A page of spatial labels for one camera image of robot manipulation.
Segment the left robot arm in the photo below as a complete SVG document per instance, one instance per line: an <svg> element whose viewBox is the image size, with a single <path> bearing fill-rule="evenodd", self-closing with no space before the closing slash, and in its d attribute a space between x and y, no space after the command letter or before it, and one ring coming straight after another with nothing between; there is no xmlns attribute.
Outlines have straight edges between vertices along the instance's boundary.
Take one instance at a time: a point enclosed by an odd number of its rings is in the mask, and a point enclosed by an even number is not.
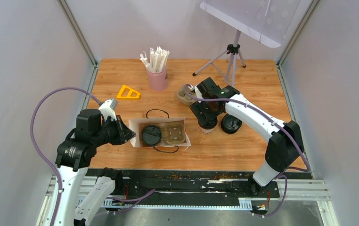
<svg viewBox="0 0 359 226"><path fill-rule="evenodd" d="M44 225L88 226L110 194L124 189L122 171L104 168L92 191L81 204L78 197L82 181L88 172L97 148L105 145L123 145L136 136L118 115L104 117L98 109L82 110L76 118L76 127L57 148L56 165L62 188L55 188Z"/></svg>

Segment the orange paper bag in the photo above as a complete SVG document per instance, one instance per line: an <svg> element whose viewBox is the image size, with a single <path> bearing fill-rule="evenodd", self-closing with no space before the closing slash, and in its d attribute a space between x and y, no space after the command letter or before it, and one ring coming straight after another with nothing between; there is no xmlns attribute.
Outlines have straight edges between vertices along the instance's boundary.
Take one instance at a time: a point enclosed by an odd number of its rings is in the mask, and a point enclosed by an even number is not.
<svg viewBox="0 0 359 226"><path fill-rule="evenodd" d="M150 109L144 118L128 120L129 128L136 136L130 140L134 148L153 148L158 152L175 153L180 147L186 149L191 146L190 138L186 133L186 118L174 117L164 110L165 117L151 117L149 113L158 111Z"/></svg>

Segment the white paper cup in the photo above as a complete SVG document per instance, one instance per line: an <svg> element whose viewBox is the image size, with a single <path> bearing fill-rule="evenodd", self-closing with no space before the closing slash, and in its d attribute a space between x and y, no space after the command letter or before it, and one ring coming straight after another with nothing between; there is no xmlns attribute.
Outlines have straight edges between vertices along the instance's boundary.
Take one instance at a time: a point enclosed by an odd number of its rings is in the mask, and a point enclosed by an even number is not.
<svg viewBox="0 0 359 226"><path fill-rule="evenodd" d="M212 128L212 129L200 128L200 130L201 130L203 133L205 133L205 134L210 134L210 133L214 130L214 128Z"/></svg>

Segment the black cup lid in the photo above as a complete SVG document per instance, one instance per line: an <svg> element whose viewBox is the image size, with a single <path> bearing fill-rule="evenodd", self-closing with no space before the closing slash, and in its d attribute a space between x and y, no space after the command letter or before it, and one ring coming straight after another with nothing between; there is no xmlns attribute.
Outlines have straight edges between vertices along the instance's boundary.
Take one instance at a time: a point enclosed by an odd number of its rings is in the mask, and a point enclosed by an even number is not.
<svg viewBox="0 0 359 226"><path fill-rule="evenodd" d="M156 125L145 126L141 131L141 141L144 146L156 146L162 141L163 134Z"/></svg>
<svg viewBox="0 0 359 226"><path fill-rule="evenodd" d="M198 121L198 125L201 129L210 130L214 129L218 124L217 119L210 121Z"/></svg>

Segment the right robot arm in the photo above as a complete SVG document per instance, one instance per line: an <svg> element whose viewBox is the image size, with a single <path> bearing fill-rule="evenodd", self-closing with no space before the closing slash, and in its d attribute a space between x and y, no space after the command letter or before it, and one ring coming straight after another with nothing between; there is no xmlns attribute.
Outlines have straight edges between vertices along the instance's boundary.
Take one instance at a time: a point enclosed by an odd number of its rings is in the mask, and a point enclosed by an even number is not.
<svg viewBox="0 0 359 226"><path fill-rule="evenodd" d="M272 180L290 168L301 158L306 168L310 166L304 155L305 149L301 129L297 122L277 119L247 100L232 86L221 88L211 77L196 86L186 84L185 94L194 100L189 106L202 132L211 132L218 124L218 116L226 113L240 120L256 131L267 143L265 160L254 172L249 183L249 191L254 196L262 196Z"/></svg>

